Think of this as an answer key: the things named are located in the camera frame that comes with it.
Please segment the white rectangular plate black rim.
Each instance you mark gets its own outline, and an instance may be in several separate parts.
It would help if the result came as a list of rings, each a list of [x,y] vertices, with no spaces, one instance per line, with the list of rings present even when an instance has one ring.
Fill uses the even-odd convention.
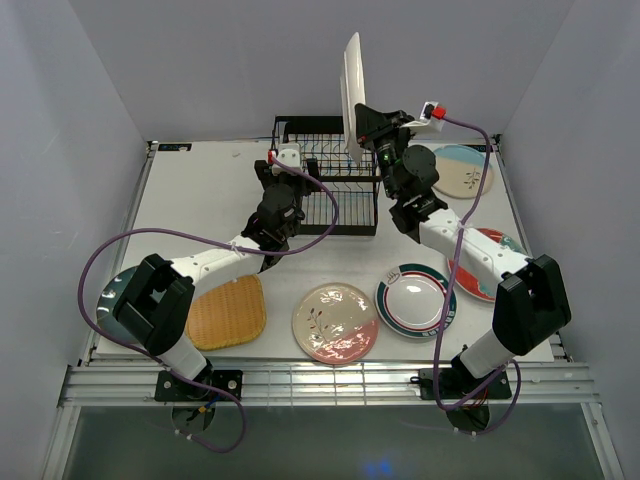
[[[358,32],[352,35],[343,52],[340,89],[346,151],[352,161],[358,165],[362,160],[363,149],[356,136],[355,106],[366,103],[361,43]]]

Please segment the woven bamboo square tray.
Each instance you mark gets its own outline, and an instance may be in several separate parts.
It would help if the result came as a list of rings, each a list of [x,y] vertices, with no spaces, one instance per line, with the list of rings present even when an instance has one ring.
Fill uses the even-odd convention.
[[[257,275],[228,282],[191,306],[185,334],[195,347],[213,351],[249,343],[266,325],[262,284]]]

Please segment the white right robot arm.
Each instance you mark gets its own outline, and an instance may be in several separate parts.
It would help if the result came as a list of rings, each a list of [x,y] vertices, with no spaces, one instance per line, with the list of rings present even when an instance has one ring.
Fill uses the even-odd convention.
[[[433,151],[410,141],[421,128],[439,130],[446,123],[467,128],[444,107],[426,103],[420,118],[402,110],[377,111],[358,102],[343,113],[348,144],[372,153],[385,194],[394,204],[396,228],[416,243],[452,260],[491,288],[495,298],[490,329],[456,355],[449,368],[433,370],[433,390],[455,390],[474,397],[510,361],[531,350],[569,323],[571,312],[558,263],[501,246],[458,216],[438,198],[439,179]]]

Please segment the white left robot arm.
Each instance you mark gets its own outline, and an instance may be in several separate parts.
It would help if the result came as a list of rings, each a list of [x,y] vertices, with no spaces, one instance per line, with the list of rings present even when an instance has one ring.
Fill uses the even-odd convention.
[[[187,257],[145,257],[116,297],[111,315],[146,353],[178,374],[177,386],[190,399],[212,387],[209,364],[184,333],[192,303],[205,293],[275,265],[300,231],[301,198],[317,191],[317,168],[303,172],[291,149],[273,163],[257,161],[262,200],[246,227],[230,242]]]

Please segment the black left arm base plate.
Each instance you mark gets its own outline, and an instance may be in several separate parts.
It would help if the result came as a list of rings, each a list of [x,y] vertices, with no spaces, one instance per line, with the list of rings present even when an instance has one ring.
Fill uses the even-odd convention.
[[[214,370],[203,378],[196,379],[196,382],[203,384],[203,386],[194,386],[179,380],[169,371],[163,370],[157,376],[153,399],[157,402],[203,401],[204,403],[214,398],[221,398],[223,401],[230,400],[228,396],[208,389],[208,387],[214,387],[240,400],[243,377],[242,370]]]

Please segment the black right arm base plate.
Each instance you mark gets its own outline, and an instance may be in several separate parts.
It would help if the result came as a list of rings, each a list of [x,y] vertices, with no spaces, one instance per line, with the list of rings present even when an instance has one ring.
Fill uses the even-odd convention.
[[[451,373],[450,368],[439,371],[439,393],[442,400],[459,400],[463,396],[471,393],[482,382],[482,379],[471,379],[470,381],[461,379],[457,374]],[[420,369],[418,373],[410,378],[410,383],[419,388],[419,396],[422,400],[434,400],[434,382],[432,369]],[[507,400],[512,397],[511,388],[507,375],[502,372],[496,379],[488,384],[475,396],[475,400]]]

